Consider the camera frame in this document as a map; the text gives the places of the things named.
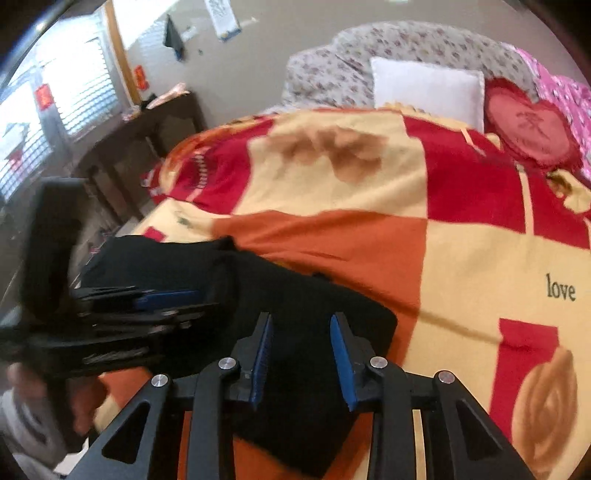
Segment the heart-shaped pillow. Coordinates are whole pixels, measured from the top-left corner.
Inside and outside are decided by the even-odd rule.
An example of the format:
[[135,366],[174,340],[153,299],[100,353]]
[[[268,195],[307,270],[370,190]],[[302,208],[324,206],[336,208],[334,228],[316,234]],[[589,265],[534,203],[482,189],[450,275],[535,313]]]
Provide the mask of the heart-shaped pillow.
[[487,84],[485,116],[487,131],[520,163],[544,171],[581,168],[579,146],[556,105],[532,103],[516,85],[494,79]]

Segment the hand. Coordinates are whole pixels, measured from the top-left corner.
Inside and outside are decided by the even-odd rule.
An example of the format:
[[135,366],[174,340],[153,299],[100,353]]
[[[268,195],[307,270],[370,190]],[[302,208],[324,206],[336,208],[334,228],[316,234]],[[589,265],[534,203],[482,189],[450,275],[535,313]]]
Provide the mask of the hand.
[[[23,364],[12,364],[7,370],[8,381],[23,402],[47,396],[47,386],[39,376]],[[74,415],[74,431],[85,435],[92,427],[95,411],[105,401],[107,389],[98,377],[86,377],[71,382],[70,408]]]

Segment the beige wall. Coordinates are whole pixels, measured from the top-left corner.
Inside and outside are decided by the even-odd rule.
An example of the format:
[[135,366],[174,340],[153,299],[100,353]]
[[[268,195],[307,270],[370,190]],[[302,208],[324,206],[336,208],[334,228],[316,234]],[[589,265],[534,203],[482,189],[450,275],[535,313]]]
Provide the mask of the beige wall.
[[197,92],[210,127],[279,103],[290,55],[326,44],[340,30],[374,21],[419,20],[468,28],[530,51],[553,73],[584,81],[537,17],[502,0],[234,0],[232,7],[244,27],[227,43],[216,38],[203,0],[179,0],[170,9],[180,33],[191,26],[199,31],[186,42],[184,63],[162,45],[164,16],[128,50],[131,68],[143,65],[150,92],[160,95],[180,81]]

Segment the white pillow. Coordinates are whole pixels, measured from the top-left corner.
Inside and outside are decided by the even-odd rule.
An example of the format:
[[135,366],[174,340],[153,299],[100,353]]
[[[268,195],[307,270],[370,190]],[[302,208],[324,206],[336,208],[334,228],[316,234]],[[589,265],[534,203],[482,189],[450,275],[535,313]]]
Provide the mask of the white pillow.
[[399,102],[484,132],[484,75],[419,61],[371,59],[375,107]]

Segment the black towel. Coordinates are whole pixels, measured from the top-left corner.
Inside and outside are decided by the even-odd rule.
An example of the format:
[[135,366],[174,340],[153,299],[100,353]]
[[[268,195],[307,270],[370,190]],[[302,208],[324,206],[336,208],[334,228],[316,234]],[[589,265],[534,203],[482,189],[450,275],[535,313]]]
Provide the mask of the black towel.
[[82,275],[82,286],[135,285],[174,290],[232,291],[233,314],[215,333],[167,358],[154,372],[199,372],[228,356],[270,312],[274,335],[263,401],[234,418],[234,432],[284,464],[322,477],[355,420],[343,401],[330,344],[330,318],[344,312],[353,333],[386,355],[396,317],[377,302],[326,278],[301,275],[251,252],[230,237],[197,244],[158,243],[140,236],[110,239]]
[[174,25],[170,15],[166,15],[166,29],[164,34],[164,46],[174,49],[174,55],[178,61],[184,60],[184,43],[177,27]]

